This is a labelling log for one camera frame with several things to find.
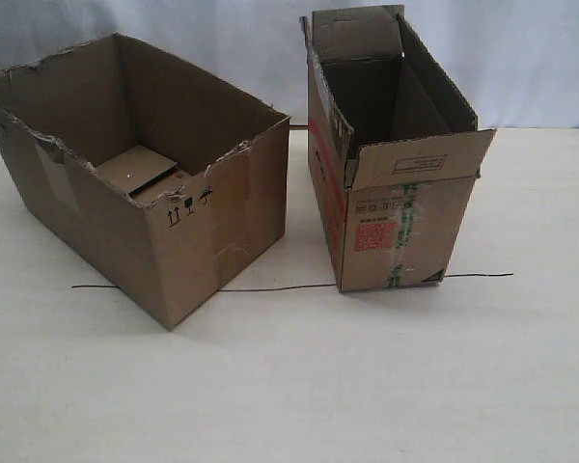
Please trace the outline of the large cardboard box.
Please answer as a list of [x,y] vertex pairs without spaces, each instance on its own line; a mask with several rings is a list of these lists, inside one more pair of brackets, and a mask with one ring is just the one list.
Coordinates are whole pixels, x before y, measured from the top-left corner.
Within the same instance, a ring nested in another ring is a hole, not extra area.
[[[28,210],[166,329],[286,228],[290,119],[114,33],[0,70],[0,154]],[[192,175],[151,204],[97,166],[136,146]]]

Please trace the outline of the tall printed cardboard box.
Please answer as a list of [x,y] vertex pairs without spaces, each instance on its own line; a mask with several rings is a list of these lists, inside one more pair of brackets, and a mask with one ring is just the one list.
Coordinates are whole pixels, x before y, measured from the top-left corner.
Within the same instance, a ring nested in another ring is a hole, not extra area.
[[341,292],[445,276],[494,138],[401,5],[301,18],[308,165]]

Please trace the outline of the thin black line marker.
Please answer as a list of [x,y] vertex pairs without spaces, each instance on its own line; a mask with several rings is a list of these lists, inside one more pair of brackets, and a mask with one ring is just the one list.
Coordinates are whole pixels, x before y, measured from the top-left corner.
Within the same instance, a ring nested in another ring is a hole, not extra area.
[[[504,273],[460,273],[460,274],[447,274],[444,275],[443,279],[452,278],[507,278],[514,276],[514,272],[504,272]],[[290,291],[299,289],[312,289],[312,288],[327,288],[333,287],[333,283],[321,283],[321,284],[307,284],[307,285],[292,285],[292,286],[274,286],[274,287],[257,287],[257,288],[230,288],[230,289],[219,289],[219,292],[235,292],[235,293],[257,293],[257,292],[280,292],[280,291]],[[120,289],[118,286],[113,285],[72,285],[70,289]]]

